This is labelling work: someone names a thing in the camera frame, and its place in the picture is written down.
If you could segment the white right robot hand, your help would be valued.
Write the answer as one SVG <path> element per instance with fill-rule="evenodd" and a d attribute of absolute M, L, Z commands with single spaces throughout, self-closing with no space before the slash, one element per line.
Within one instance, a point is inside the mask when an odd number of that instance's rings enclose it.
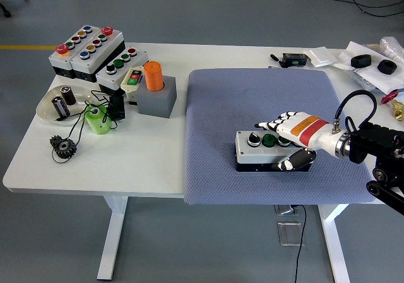
<path fill-rule="evenodd" d="M 310 164 L 316 158 L 317 150 L 324 150 L 339 158 L 340 138 L 344 131 L 333 132 L 333 125 L 324 119 L 305 112 L 284 112 L 278 119 L 261 122 L 256 128 L 272 130 L 282 138 L 289 140 L 301 149 L 281 163 L 272 166 L 276 171 L 297 171 Z"/>

